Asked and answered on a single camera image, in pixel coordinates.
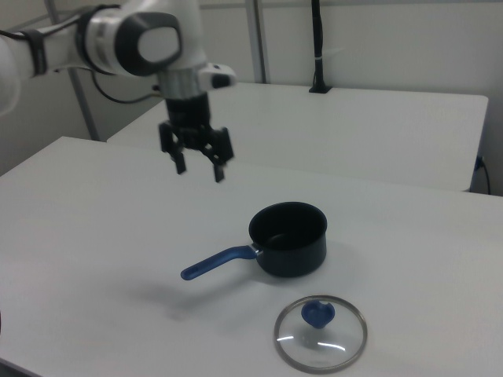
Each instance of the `pot handle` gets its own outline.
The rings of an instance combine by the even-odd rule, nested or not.
[[[258,253],[259,251],[250,245],[231,247],[195,265],[191,265],[189,268],[184,269],[180,276],[183,280],[192,280],[233,259],[255,259]]]

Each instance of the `black cable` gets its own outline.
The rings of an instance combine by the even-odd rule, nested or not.
[[[321,56],[323,57],[323,22],[321,21],[321,17],[320,17],[320,25],[321,25]],[[315,85],[316,85],[316,69],[314,69],[314,75],[313,75],[313,86]]]
[[[487,171],[486,164],[481,161],[480,162],[480,167],[484,169],[484,172],[486,173],[486,181],[487,181],[487,195],[490,195],[490,181],[489,181],[489,172]]]
[[[96,72],[95,71],[91,71],[90,69],[87,69],[87,68],[82,68],[82,69],[85,69],[86,71],[89,71],[90,74],[91,74],[91,79],[93,80],[93,84],[94,86],[96,87],[96,90],[98,92],[100,92],[100,94],[105,97],[106,99],[112,101],[112,102],[116,102],[117,104],[137,104],[138,102],[142,102],[142,101],[145,101],[145,100],[148,100],[149,98],[152,98],[152,97],[158,97],[156,94],[154,93],[151,93],[151,94],[147,94],[143,97],[139,97],[139,98],[136,98],[134,100],[118,100],[117,98],[114,98],[110,95],[108,95],[100,86],[99,82],[97,81],[97,78],[96,78]]]
[[[15,39],[17,41],[26,41],[26,37],[24,35],[9,33],[8,31],[0,30],[0,35],[3,35],[4,37],[7,38]]]
[[[68,21],[60,24],[58,27],[55,27],[54,29],[51,29],[45,33],[42,33],[44,37],[48,37],[49,35],[56,34],[57,32],[66,29],[67,27],[72,26],[73,24],[76,24],[79,21],[79,17],[75,16],[70,18]],[[3,35],[4,37],[15,39],[17,41],[26,41],[28,40],[24,35],[19,35],[15,33],[9,33],[8,31],[3,31],[0,30],[0,35]]]
[[[48,32],[43,33],[43,35],[44,35],[44,37],[48,37],[49,35],[56,34],[57,32],[76,24],[77,22],[79,22],[79,16],[76,16],[75,18],[71,18],[68,21],[65,21],[64,23],[60,24],[58,27],[55,27],[54,29],[51,29]]]

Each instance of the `lid rim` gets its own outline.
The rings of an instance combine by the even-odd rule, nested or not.
[[[344,306],[345,308],[349,309],[359,320],[360,325],[362,326],[363,330],[363,339],[362,339],[362,344],[354,353],[352,357],[344,361],[343,363],[333,365],[332,367],[323,367],[323,368],[316,368],[316,367],[310,367],[309,365],[305,365],[302,363],[299,363],[297,360],[291,358],[285,350],[281,347],[280,342],[277,341],[279,338],[279,332],[280,332],[280,326],[283,321],[283,319],[296,307],[301,306],[302,304],[305,304],[306,302],[312,301],[312,300],[319,300],[319,301],[328,301],[328,302],[334,302],[337,304],[340,304]],[[365,348],[365,345],[367,343],[367,337],[368,337],[368,329],[367,329],[367,323],[365,321],[365,318],[363,317],[362,313],[358,310],[356,306],[351,304],[350,302],[343,300],[341,298],[338,298],[336,296],[331,296],[331,295],[312,295],[312,296],[307,296],[304,298],[301,298],[297,301],[292,302],[290,305],[286,306],[280,313],[279,316],[277,316],[276,323],[274,324],[274,347],[276,348],[276,351],[280,354],[281,358],[291,367],[294,367],[295,369],[301,371],[301,372],[306,372],[310,374],[315,374],[315,375],[324,375],[328,373],[333,373],[340,371],[342,369],[345,369],[349,367],[351,364],[353,364],[363,353],[363,350]]]

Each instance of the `black power cord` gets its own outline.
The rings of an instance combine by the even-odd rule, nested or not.
[[[49,31],[46,31],[45,33],[42,33],[44,37],[48,37],[49,35],[56,34],[57,32],[66,29],[67,27],[72,26],[73,24],[76,24],[79,21],[79,16],[73,16],[70,17],[67,21],[64,23],[60,24],[58,27],[55,27],[54,29],[51,29]],[[17,41],[27,41],[28,38],[22,34],[17,34],[17,33],[10,33],[8,31],[3,31],[0,30],[0,35],[3,35],[4,37],[15,39]]]
[[[321,18],[320,18],[320,27],[321,27],[321,54],[323,54],[323,23],[321,22]],[[316,69],[314,70],[314,75],[313,75],[313,86],[316,85]]]
[[[475,169],[474,171],[477,171],[480,168],[484,169],[484,173],[486,174],[486,183],[487,183],[487,195],[490,195],[490,179],[489,179],[489,171],[487,170],[487,166],[484,163],[484,158],[483,156],[477,156],[477,159],[475,160]]]
[[[148,100],[149,98],[152,97],[159,97],[159,94],[157,93],[151,93],[151,94],[146,94],[145,96],[135,98],[133,100],[118,100],[117,98],[114,98],[110,95],[108,95],[100,86],[99,82],[97,81],[96,77],[96,72],[91,71],[90,69],[86,69],[86,71],[89,71],[91,74],[91,79],[93,80],[94,87],[96,87],[96,90],[100,92],[100,94],[105,97],[107,100],[110,100],[112,102],[116,102],[117,104],[137,104],[138,102],[142,102],[145,100]]]
[[[490,180],[489,180],[489,172],[487,171],[486,164],[482,161],[480,166],[484,169],[484,172],[486,173],[486,181],[487,181],[487,195],[490,195]]]

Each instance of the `blue lid knob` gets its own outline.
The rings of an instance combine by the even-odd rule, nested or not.
[[[324,328],[336,316],[331,303],[322,304],[318,300],[305,303],[300,313],[308,324],[317,329]]]

